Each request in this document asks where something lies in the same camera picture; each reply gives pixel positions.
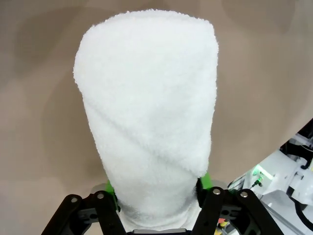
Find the fluffy white fabric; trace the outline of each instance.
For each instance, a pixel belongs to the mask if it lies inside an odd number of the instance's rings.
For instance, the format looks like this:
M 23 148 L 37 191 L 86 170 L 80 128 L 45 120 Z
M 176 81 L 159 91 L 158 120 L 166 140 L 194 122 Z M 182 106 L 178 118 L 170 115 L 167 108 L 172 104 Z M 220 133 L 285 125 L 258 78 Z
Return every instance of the fluffy white fabric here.
M 91 27 L 74 78 L 126 229 L 192 229 L 216 100 L 213 26 L 173 11 Z

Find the folded towel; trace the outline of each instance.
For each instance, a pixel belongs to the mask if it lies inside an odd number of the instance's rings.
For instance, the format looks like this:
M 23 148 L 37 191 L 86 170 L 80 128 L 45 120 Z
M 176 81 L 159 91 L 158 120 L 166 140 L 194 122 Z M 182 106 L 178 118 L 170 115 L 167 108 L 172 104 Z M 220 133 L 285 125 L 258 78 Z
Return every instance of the folded towel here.
M 126 231 L 193 228 L 217 62 L 213 26 L 173 11 L 119 14 L 83 36 L 74 79 Z

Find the beige table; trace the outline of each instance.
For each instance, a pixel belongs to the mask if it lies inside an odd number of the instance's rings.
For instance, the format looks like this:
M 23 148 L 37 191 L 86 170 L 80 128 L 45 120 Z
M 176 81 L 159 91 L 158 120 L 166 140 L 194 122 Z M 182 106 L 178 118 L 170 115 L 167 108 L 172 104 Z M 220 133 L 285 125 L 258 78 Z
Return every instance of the beige table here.
M 313 117 L 311 0 L 0 1 L 0 234 L 40 234 L 106 175 L 72 78 L 92 25 L 124 11 L 210 20 L 220 44 L 212 178 L 229 182 Z

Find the towel fold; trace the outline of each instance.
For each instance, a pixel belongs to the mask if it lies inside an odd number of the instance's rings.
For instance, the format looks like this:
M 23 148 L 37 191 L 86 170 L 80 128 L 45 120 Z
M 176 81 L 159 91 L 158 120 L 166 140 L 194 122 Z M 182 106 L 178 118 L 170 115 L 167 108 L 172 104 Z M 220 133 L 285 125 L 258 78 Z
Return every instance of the towel fold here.
M 193 228 L 217 62 L 213 26 L 173 11 L 119 14 L 83 36 L 74 79 L 127 232 Z

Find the white towel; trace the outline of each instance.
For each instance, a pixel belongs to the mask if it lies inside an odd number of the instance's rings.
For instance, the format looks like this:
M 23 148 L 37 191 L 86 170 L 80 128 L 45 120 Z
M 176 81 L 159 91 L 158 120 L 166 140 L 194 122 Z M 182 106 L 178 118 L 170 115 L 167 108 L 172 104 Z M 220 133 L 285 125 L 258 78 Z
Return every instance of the white towel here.
M 213 26 L 173 11 L 119 14 L 83 36 L 74 78 L 127 232 L 193 228 L 217 62 Z

